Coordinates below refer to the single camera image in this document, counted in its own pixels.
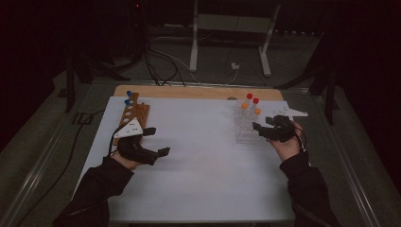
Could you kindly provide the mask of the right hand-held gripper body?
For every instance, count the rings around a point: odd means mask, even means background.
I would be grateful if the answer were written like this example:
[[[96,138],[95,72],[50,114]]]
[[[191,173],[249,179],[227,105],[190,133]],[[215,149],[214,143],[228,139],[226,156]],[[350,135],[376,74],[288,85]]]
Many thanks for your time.
[[[283,110],[274,111],[275,125],[270,125],[270,128],[263,127],[259,131],[259,135],[267,139],[280,141],[282,143],[289,140],[295,135],[295,127],[291,124],[291,117],[308,116],[306,112],[296,111],[285,107]]]

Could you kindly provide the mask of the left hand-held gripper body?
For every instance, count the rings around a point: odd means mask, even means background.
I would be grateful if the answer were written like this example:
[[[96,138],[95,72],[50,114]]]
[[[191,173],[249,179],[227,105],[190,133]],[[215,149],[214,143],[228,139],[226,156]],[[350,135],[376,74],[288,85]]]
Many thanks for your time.
[[[143,129],[136,117],[126,125],[122,126],[114,135],[117,139],[117,150],[120,155],[130,161],[153,166],[158,159],[158,153],[140,144],[144,136],[154,135],[155,128]]]

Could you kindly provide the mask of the clear plastic tube rack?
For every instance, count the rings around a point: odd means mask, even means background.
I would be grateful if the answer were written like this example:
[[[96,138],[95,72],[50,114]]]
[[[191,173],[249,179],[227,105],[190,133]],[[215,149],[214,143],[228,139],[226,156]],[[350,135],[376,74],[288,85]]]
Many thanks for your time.
[[[238,144],[256,144],[258,142],[258,131],[253,129],[253,115],[251,110],[253,101],[248,109],[247,117],[241,118],[241,104],[246,100],[239,100],[234,107],[234,121],[235,121],[235,140]]]

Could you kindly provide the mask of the wooden test tube rack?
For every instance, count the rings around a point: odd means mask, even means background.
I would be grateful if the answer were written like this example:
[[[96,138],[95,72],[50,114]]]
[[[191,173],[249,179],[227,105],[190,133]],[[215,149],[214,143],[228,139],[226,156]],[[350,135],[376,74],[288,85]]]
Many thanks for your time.
[[[143,133],[148,120],[150,106],[138,101],[139,94],[132,92],[131,106],[123,110],[119,127],[113,134],[113,144],[116,146],[118,140],[124,137],[139,135]]]

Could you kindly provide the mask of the person's right hand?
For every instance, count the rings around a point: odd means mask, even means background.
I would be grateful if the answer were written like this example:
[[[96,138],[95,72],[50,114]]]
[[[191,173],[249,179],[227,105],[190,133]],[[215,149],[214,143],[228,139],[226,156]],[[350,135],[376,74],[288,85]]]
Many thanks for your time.
[[[295,127],[295,135],[293,137],[284,143],[274,140],[269,141],[282,162],[299,154],[303,147],[301,139],[303,128],[297,122],[292,121],[291,124]]]

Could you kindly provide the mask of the person's left hand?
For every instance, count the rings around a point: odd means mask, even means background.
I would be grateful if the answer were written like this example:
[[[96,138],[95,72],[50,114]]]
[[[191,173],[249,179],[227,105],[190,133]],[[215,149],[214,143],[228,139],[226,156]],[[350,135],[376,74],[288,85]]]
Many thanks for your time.
[[[141,163],[132,161],[132,160],[128,160],[124,157],[122,157],[120,155],[120,153],[118,151],[114,152],[111,156],[112,159],[116,160],[120,165],[122,165],[123,167],[134,171],[137,167],[139,167],[141,165]]]

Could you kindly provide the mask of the white table mat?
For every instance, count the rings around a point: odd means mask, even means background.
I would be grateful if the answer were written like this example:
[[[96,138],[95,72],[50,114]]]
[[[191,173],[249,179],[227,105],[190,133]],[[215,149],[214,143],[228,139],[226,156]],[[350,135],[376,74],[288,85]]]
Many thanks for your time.
[[[262,137],[235,139],[235,101],[145,97],[152,136],[144,148],[169,148],[138,167],[124,192],[109,200],[114,222],[257,222],[294,218],[287,178]]]

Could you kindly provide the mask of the black stand legs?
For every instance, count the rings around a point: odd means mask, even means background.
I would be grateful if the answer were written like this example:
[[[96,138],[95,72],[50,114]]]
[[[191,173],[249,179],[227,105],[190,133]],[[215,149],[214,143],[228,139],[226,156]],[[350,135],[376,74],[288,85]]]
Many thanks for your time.
[[[112,69],[106,67],[98,61],[93,61],[84,54],[72,54],[67,55],[65,58],[65,72],[66,72],[66,91],[65,95],[67,98],[67,104],[65,111],[69,113],[76,101],[75,92],[75,78],[78,78],[81,83],[90,84],[94,80],[90,67],[93,66],[95,69],[105,73],[108,77],[120,81],[128,81],[128,78],[124,78],[119,74],[115,73]]]
[[[325,93],[324,116],[333,125],[336,78],[337,65],[331,60],[324,60],[320,63],[309,62],[302,75],[283,84],[275,85],[274,89],[287,90],[303,81],[313,79],[307,91],[312,96],[320,96]]]

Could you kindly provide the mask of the white metal stand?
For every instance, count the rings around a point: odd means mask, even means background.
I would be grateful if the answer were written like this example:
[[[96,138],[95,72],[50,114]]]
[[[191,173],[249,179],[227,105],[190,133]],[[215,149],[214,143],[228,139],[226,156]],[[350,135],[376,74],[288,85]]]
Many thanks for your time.
[[[263,75],[265,77],[269,77],[271,75],[271,69],[267,50],[270,45],[270,39],[274,31],[280,8],[280,3],[274,3],[271,8],[271,13],[269,13],[267,17],[225,15],[222,12],[219,14],[210,14],[200,12],[199,0],[194,0],[192,24],[193,33],[189,71],[197,71],[199,53],[198,32],[200,29],[209,29],[213,31],[264,33],[265,41],[258,46],[258,54]]]

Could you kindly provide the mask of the aluminium floor rail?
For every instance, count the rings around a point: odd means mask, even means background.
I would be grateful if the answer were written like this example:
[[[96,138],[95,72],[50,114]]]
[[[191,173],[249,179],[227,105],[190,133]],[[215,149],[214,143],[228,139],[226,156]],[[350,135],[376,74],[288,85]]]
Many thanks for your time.
[[[25,211],[33,192],[36,190],[67,124],[68,122],[60,123],[50,137],[38,161],[28,172],[11,205],[0,220],[0,227],[14,227],[16,225]]]
[[[329,141],[332,143],[332,148],[337,156],[341,172],[346,179],[348,188],[351,190],[354,201],[357,204],[357,208],[364,220],[364,223],[366,224],[366,227],[381,227],[381,224],[379,223],[377,216],[373,211],[372,205],[366,196],[365,190],[357,177],[357,173],[352,167],[352,164],[343,145],[340,142],[340,139],[326,119],[324,113],[325,104],[323,99],[319,96],[313,96],[312,99],[317,108],[318,116],[323,122],[323,128],[327,131]]]

